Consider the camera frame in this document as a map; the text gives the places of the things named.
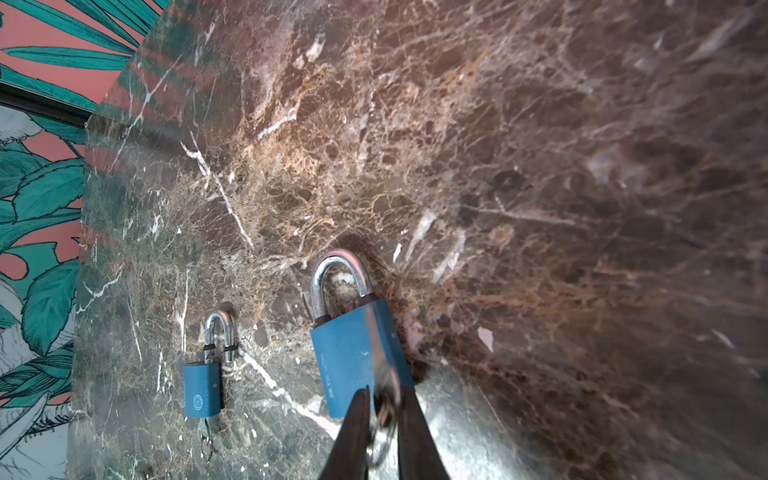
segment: padlock body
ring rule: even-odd
[[[184,414],[193,419],[221,411],[219,363],[196,362],[184,366]]]
[[[328,411],[334,419],[346,415],[359,389],[369,386],[373,391],[371,339],[366,324],[369,314],[376,319],[384,355],[396,368],[400,384],[413,386],[389,305],[384,299],[367,303],[312,330]]]

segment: leaf wallpaper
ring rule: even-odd
[[[93,111],[165,7],[0,0],[0,82]],[[65,477],[84,143],[82,128],[0,107],[3,479]]]

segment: black strip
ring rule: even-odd
[[[2,81],[0,81],[0,105],[75,127],[85,127],[85,122],[91,116],[88,110],[33,94]]]

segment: open shackle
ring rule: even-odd
[[[350,271],[360,298],[373,294],[371,279],[368,278],[368,273],[357,255],[343,248],[329,251],[315,265],[315,271],[312,273],[312,280],[310,281],[310,301],[315,315],[315,323],[318,325],[330,320],[323,295],[323,281],[328,269],[336,263],[341,263]]]
[[[230,315],[222,310],[213,311],[205,320],[205,346],[203,347],[205,363],[211,363],[214,360],[214,349],[216,348],[214,327],[217,320],[221,323],[221,329],[224,331],[224,361],[232,363],[235,360],[235,350],[237,350],[235,329]]]

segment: large blue padlock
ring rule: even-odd
[[[341,263],[352,273],[360,298],[356,309],[331,319],[323,298],[323,281],[328,269],[335,263]],[[343,249],[328,252],[315,266],[310,297],[315,315],[312,344],[331,417],[343,417],[358,390],[368,386],[373,391],[373,355],[368,319],[375,320],[383,354],[387,363],[394,366],[399,384],[413,386],[389,306],[386,300],[372,292],[368,274],[354,253]]]
[[[221,377],[219,363],[214,360],[214,327],[220,322],[224,331],[224,360],[234,361],[234,328],[230,315],[222,310],[211,313],[205,321],[203,362],[185,365],[184,414],[193,419],[206,419],[221,412]]]

